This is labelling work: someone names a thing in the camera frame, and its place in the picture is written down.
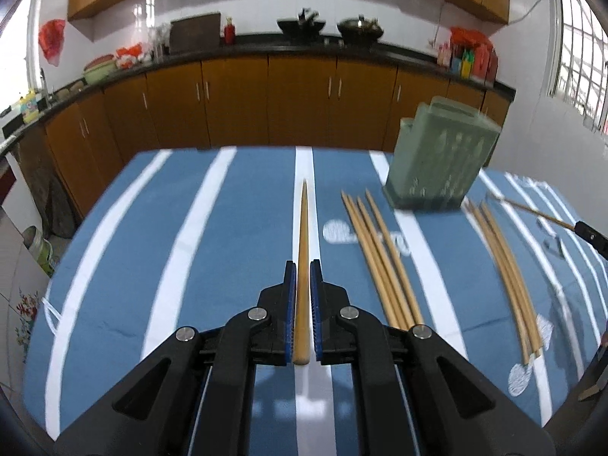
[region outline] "white stripe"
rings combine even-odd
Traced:
[[[538,185],[530,184],[530,187],[532,187],[532,189],[539,195],[539,197],[543,200],[543,202],[545,202],[545,204],[547,205],[549,210],[553,213],[553,216],[559,220],[563,220],[561,214],[559,214],[557,212],[557,210],[555,209],[555,206],[549,201],[549,199],[546,198],[546,195],[544,195],[542,190],[540,190],[540,188],[538,188]],[[574,245],[576,245],[576,248],[578,249],[579,253],[581,254],[581,257],[583,257],[585,264],[589,268],[589,271],[591,271],[591,275],[594,277],[595,286],[598,289],[598,294],[600,295],[600,300],[602,302],[602,308],[604,309],[604,316],[606,318],[608,318],[608,309],[606,307],[606,300],[604,300],[604,293],[602,292],[602,287],[600,285],[600,279],[598,279],[598,274],[597,274],[597,272],[595,272],[594,266],[591,264],[591,261],[589,260],[589,258],[587,257],[587,254],[583,250],[583,247],[581,246],[581,243],[579,242],[580,238],[577,237],[577,235],[575,235],[571,231],[566,231],[566,234],[574,242]]]
[[[235,154],[236,147],[220,149],[205,173],[190,210],[173,241],[171,254],[156,288],[142,347],[142,360],[177,328],[192,261]]]
[[[555,201],[561,206],[561,208],[563,209],[565,215],[568,216],[568,219],[570,219],[570,222],[572,224],[576,224],[576,220],[574,219],[574,216],[572,216],[572,213],[565,206],[564,201],[562,201],[562,199],[557,196],[557,194],[555,193],[555,190],[553,190],[553,188],[551,187],[551,185],[544,184],[544,188],[551,193],[551,195],[553,196],[553,199],[555,199]],[[589,242],[585,242],[585,243],[591,249],[591,253],[594,255],[595,260],[597,260],[597,262],[600,263],[600,268],[602,269],[602,272],[604,274],[604,281],[606,282],[606,287],[608,288],[608,274],[606,274],[606,268],[604,267],[604,265],[606,264],[606,262],[600,256],[600,254],[598,254],[598,252],[594,249],[594,247],[592,246],[591,243],[589,243]]]
[[[112,207],[110,207],[100,221],[99,226],[95,229],[95,233],[93,233],[78,264],[78,269],[74,274],[63,304],[62,319],[57,326],[57,333],[51,349],[49,371],[46,377],[44,416],[46,431],[53,440],[59,437],[61,431],[60,402],[62,399],[63,365],[66,361],[70,338],[86,289],[116,228],[118,228],[135,198],[144,189],[150,179],[162,168],[170,155],[171,150],[160,150],[141,174],[133,180],[127,190],[112,204]]]
[[[370,157],[378,178],[384,185],[388,177],[386,156],[383,152],[370,151]],[[464,358],[468,358],[460,324],[443,282],[442,272],[416,221],[416,216],[411,211],[395,210],[394,218],[411,251],[412,261],[418,272],[437,334]]]
[[[308,260],[312,261],[320,259],[314,163],[310,147],[296,147],[292,238],[292,259],[295,263],[298,261],[300,252],[300,202],[304,180],[306,180],[308,190]],[[309,310],[309,322],[311,324],[311,361],[302,367],[294,365],[298,456],[333,456],[336,454],[336,426],[331,367],[315,361],[312,310]]]
[[[528,194],[525,192],[525,190],[519,186],[519,184],[515,181],[515,179],[513,178],[513,176],[510,173],[505,173],[505,178],[513,186],[513,188],[519,193],[519,195],[522,196],[522,198],[524,199],[526,204],[528,204],[528,207],[533,208],[535,211],[539,210],[538,207],[536,206],[536,204],[534,203],[534,201],[530,198],[530,196],[528,196]],[[552,237],[557,236],[557,233],[555,232],[555,230],[549,225],[548,222],[546,222],[546,219],[544,217],[541,217],[540,221],[543,224],[543,226],[545,226],[546,231],[549,233],[550,236],[552,236]],[[589,320],[591,322],[591,328],[594,331],[595,341],[597,341],[597,344],[599,345],[600,344],[600,329],[598,328],[598,322],[595,319],[594,306],[591,303],[591,298],[589,297],[589,291],[587,290],[587,285],[585,284],[585,280],[583,280],[583,276],[581,276],[580,271],[578,270],[576,264],[574,263],[574,260],[572,260],[572,256],[570,255],[566,246],[561,245],[561,250],[564,253],[564,258],[566,260],[566,263],[568,264],[568,267],[572,271],[572,274],[574,274],[576,282],[578,283],[578,287],[581,289],[581,294],[583,295],[585,307],[587,308],[587,315],[589,315]]]
[[[468,199],[465,197],[463,200],[463,204],[466,204]],[[488,251],[490,258],[494,260],[494,255],[488,245],[488,242],[481,231],[481,228],[477,224],[477,220],[475,220],[475,216],[470,214],[469,211],[463,210],[466,219],[469,220],[471,226],[479,236],[479,239],[484,244],[486,250]],[[542,425],[546,424],[551,415],[553,414],[553,403],[551,401],[551,388],[549,388],[549,378],[546,374],[546,365],[545,365],[545,357],[544,355],[540,355],[538,358],[534,359],[533,362],[534,368],[534,378],[536,379],[536,386],[538,388],[538,402],[540,407],[540,422]]]
[[[489,179],[488,175],[485,174],[483,170],[479,172],[479,178],[483,181],[486,186],[489,188],[490,192],[493,193],[494,196],[498,198],[503,198],[502,192],[496,187],[496,185]],[[507,215],[511,218],[515,226],[518,228],[521,235],[526,240],[528,247],[534,252],[538,263],[540,264],[542,270],[544,271],[547,279],[551,283],[553,290],[556,294],[557,300],[559,301],[560,307],[562,309],[562,316],[564,318],[564,325],[568,334],[568,339],[570,341],[570,345],[572,347],[572,355],[574,356],[575,364],[576,364],[576,373],[578,374],[578,378],[580,379],[584,373],[583,366],[583,356],[581,355],[581,347],[578,343],[578,339],[576,337],[576,330],[574,329],[574,323],[572,322],[572,312],[570,311],[570,306],[568,305],[568,301],[565,298],[564,290],[562,285],[557,280],[557,276],[553,267],[549,263],[549,260],[546,258],[543,253],[542,248],[539,243],[530,233],[528,227],[524,224],[519,215],[515,212],[513,207],[511,207],[506,202],[501,202],[502,208],[505,210]]]

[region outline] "wooden chopstick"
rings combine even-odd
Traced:
[[[480,210],[470,202],[469,202],[468,206],[466,207],[466,209],[470,213],[473,214],[473,216],[475,217],[475,220],[477,221],[477,224],[481,228],[481,232],[483,233],[486,241],[488,242],[488,246],[490,247],[490,251],[492,252],[492,255],[494,256],[496,266],[499,269],[500,276],[502,277],[502,280],[505,284],[505,288],[507,289],[507,295],[511,302],[511,308],[513,310],[513,316],[515,318],[515,325],[518,330],[519,344],[520,344],[521,350],[522,350],[522,359],[523,359],[522,363],[524,365],[527,365],[528,363],[530,363],[530,354],[531,354],[530,348],[531,347],[529,347],[529,345],[528,345],[529,338],[528,338],[527,326],[526,326],[526,323],[524,322],[524,316],[521,311],[516,292],[513,289],[516,286],[515,280],[513,279],[512,275],[507,267],[507,263],[505,262],[505,258],[503,256],[503,254],[501,253],[496,235],[490,229],[488,222],[483,217]]]
[[[401,281],[401,286],[403,287],[407,303],[412,312],[414,323],[424,324],[424,319],[422,317],[422,313],[420,312],[420,307],[418,306],[418,301],[416,300],[416,295],[414,294],[412,283],[407,277],[407,272],[405,272],[405,267],[403,266],[403,262],[401,261],[399,250],[397,250],[397,248],[394,246],[393,239],[390,237],[390,233],[388,232],[388,228],[384,223],[384,219],[382,218],[382,214],[378,209],[378,205],[376,205],[376,201],[374,201],[374,198],[372,197],[372,194],[369,190],[366,190],[366,197],[367,201],[369,201],[370,203],[370,207],[372,208],[374,217],[376,217],[376,221],[378,222],[378,226],[380,228],[380,231],[382,232],[382,237],[384,238],[384,242],[388,247],[390,256],[393,258],[393,264],[397,270],[397,275],[399,276],[399,279]]]
[[[293,362],[308,365],[310,362],[310,297],[308,288],[308,189],[302,185],[300,202],[300,245],[298,251],[298,275],[296,292],[296,321],[294,325]]]
[[[516,292],[519,295],[520,302],[522,303],[522,312],[524,313],[524,317],[527,321],[528,337],[530,338],[532,350],[535,353],[540,354],[540,350],[542,350],[543,347],[543,341],[540,337],[540,332],[536,323],[536,312],[534,311],[530,293],[525,285],[521,270],[519,269],[518,263],[513,255],[513,251],[500,230],[492,211],[490,211],[489,207],[485,203],[481,203],[481,213],[489,223],[492,232],[496,235],[501,250],[507,259],[507,264],[512,269],[513,277],[515,278]]]
[[[405,297],[403,296],[403,292],[401,291],[401,285],[399,284],[397,274],[394,272],[393,266],[388,258],[388,254],[386,253],[382,242],[378,238],[376,227],[374,226],[372,218],[370,217],[369,213],[367,213],[366,206],[363,204],[360,197],[357,197],[357,205],[359,206],[359,210],[363,215],[363,220],[366,222],[368,234],[371,236],[372,242],[376,247],[376,253],[380,259],[381,265],[386,271],[389,284],[389,298],[391,298],[391,303],[393,304],[394,309],[397,310],[397,319],[400,322],[399,327],[405,331],[408,331],[410,328],[414,327],[415,324],[412,313],[410,312],[410,308],[408,307]]]
[[[526,211],[531,214],[536,214],[536,216],[544,217],[545,219],[548,219],[552,223],[555,223],[557,226],[561,226],[562,228],[566,228],[567,230],[570,230],[570,231],[575,231],[575,228],[573,225],[564,223],[563,221],[561,221],[560,219],[557,219],[556,217],[549,216],[549,214],[541,213],[540,211],[537,211],[536,209],[528,207],[527,205],[524,205],[524,204],[519,204],[519,202],[512,201],[511,199],[506,199],[504,197],[497,197],[492,193],[490,193],[489,195],[491,196],[491,198],[496,199],[499,202],[506,202],[507,204],[512,205],[513,207],[517,207],[517,208],[521,209],[522,211]]]
[[[346,207],[346,211],[348,213],[348,217],[351,220],[355,228],[355,233],[357,234],[357,238],[359,239],[359,244],[361,246],[361,250],[363,251],[364,256],[366,257],[367,266],[370,268],[370,273],[372,274],[372,279],[376,285],[376,289],[378,290],[378,295],[380,297],[380,301],[382,303],[382,308],[384,309],[384,313],[387,317],[388,324],[391,327],[398,328],[399,322],[397,321],[397,315],[393,306],[388,299],[388,292],[385,288],[384,281],[380,275],[378,266],[376,264],[376,260],[373,257],[371,250],[371,242],[368,241],[367,235],[363,229],[363,222],[359,219],[356,209],[354,205],[352,205],[349,197],[342,192],[342,201]]]

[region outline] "table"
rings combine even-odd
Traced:
[[[340,190],[368,188],[397,243],[421,311],[537,423],[546,423],[590,362],[607,318],[601,258],[561,228],[489,201],[530,291],[545,350],[521,352],[508,298],[474,220],[463,211],[393,211],[382,195],[390,156],[298,148],[160,150],[136,156],[82,223],[32,333],[24,402],[56,438],[175,329],[222,326],[297,262],[302,180],[309,256],[325,281],[386,322]],[[504,195],[568,222],[552,187],[482,171],[467,197]],[[356,454],[350,368],[258,367],[251,455]]]

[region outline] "backsplash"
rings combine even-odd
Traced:
[[[195,15],[221,12],[230,16],[236,34],[274,33],[276,19],[295,17],[303,7],[318,10],[325,20],[324,34],[338,34],[337,22],[363,14],[375,17],[384,29],[381,41],[425,53],[429,41],[449,37],[454,25],[478,29],[479,20],[441,0],[126,0],[93,19],[68,24],[59,67],[49,65],[40,50],[49,87],[57,89],[81,75],[95,57],[119,47],[147,40],[147,28]],[[65,19],[68,0],[41,0],[40,25],[50,19]]]

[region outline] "blue tablecloth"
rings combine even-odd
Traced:
[[[563,403],[604,332],[600,257],[531,214],[490,202],[522,269],[545,342],[521,365],[513,315],[491,254],[463,211],[393,211],[379,152],[242,148],[139,154],[84,220],[47,290],[24,380],[33,417],[61,430],[180,325],[206,330],[256,303],[297,261],[300,193],[309,255],[352,304],[386,321],[340,190],[368,188],[399,247],[427,324],[539,424]],[[467,197],[504,195],[573,222],[547,184],[481,172]],[[357,452],[348,366],[258,367],[250,454]]]

